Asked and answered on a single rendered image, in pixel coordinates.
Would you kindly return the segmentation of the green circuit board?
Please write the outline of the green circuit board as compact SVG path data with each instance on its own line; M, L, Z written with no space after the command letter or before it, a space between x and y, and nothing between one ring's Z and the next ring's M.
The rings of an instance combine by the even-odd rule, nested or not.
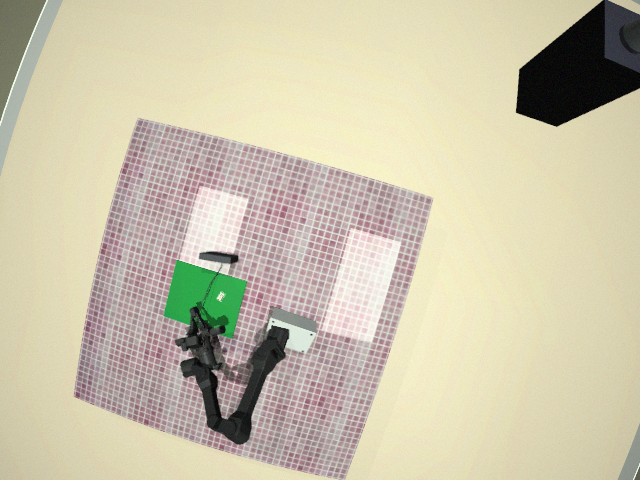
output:
M190 325L189 309L201 307L200 315L208 326L224 325L221 336L233 339L247 281L217 273L176 260L164 316Z

